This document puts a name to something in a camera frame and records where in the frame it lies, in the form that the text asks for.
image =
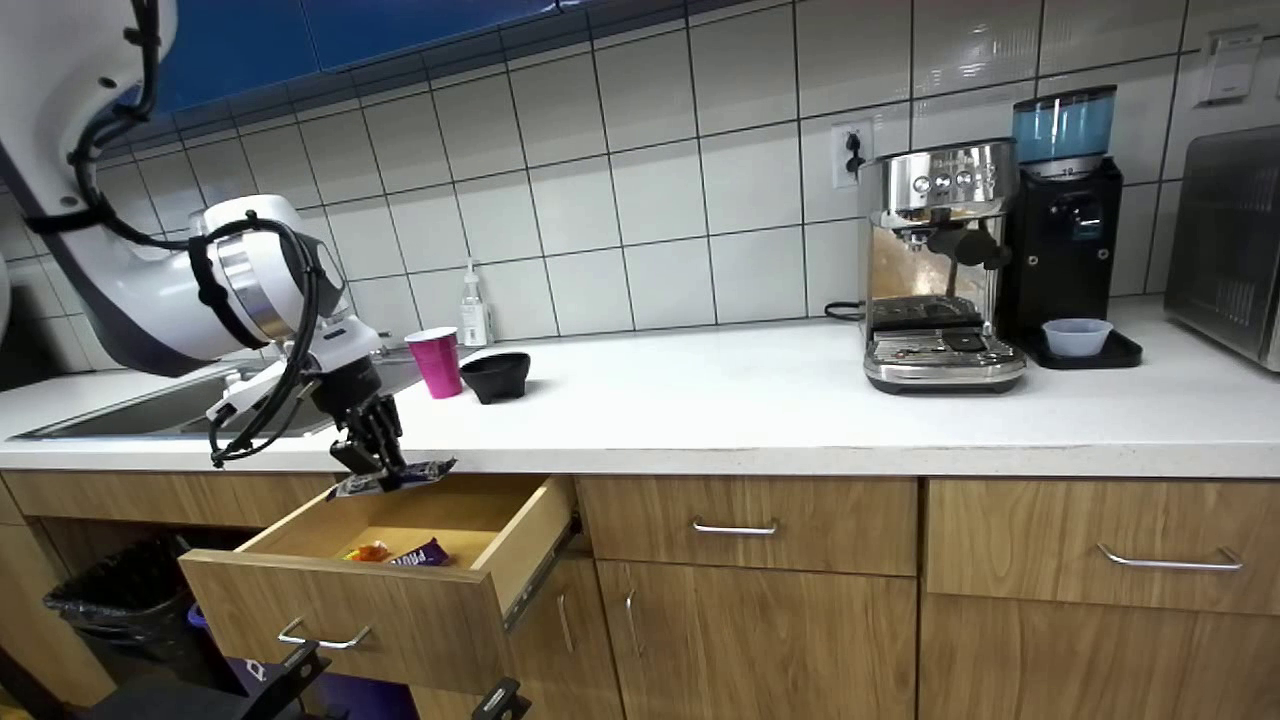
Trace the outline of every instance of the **backsplash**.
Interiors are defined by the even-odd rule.
[[[1209,32],[1265,29],[1245,104],[1197,107]],[[382,332],[457,322],[484,277],[501,340],[821,315],[865,293],[868,156],[1007,136],[1037,93],[1120,85],[1112,297],[1164,293],[1193,136],[1280,119],[1274,0],[743,4],[378,96],[133,149],[121,215],[187,232],[281,191]],[[84,303],[0,205],[0,246],[71,372],[111,368]]]

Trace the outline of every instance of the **spray bottle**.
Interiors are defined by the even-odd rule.
[[[487,342],[487,303],[480,297],[477,259],[469,259],[469,273],[462,273],[459,342],[462,349],[484,349]]]

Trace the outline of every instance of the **kitchen counter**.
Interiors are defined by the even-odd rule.
[[[1170,326],[1152,298],[1112,318],[1142,342],[1125,372],[1047,372],[1001,394],[882,394],[859,322],[756,322],[521,342],[515,402],[403,389],[403,455],[459,473],[678,474],[1280,474],[1280,381]],[[0,433],[163,381],[84,374],[0,394]],[[281,441],[238,473],[339,473],[332,433]],[[201,441],[9,441],[0,469],[206,473]]]

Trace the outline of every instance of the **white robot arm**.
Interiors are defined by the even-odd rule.
[[[243,349],[287,349],[206,409],[210,464],[258,451],[281,402],[313,382],[346,433],[336,460],[354,474],[403,473],[394,402],[373,372],[378,340],[346,313],[339,273],[296,232],[287,199],[226,199],[196,235],[161,238],[96,186],[96,156],[148,119],[170,34],[170,0],[0,0],[0,181],[123,368],[180,374]]]

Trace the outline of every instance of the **espresso machine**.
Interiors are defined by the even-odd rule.
[[[1011,259],[1001,273],[997,332],[1038,364],[1045,318],[1108,315],[1125,191],[1108,156],[1112,96],[1115,88],[1079,88],[1011,107],[1019,186],[1003,224]]]
[[[1011,389],[1024,357],[991,332],[1007,264],[1011,142],[882,156],[882,210],[868,246],[865,372],[882,393]]]

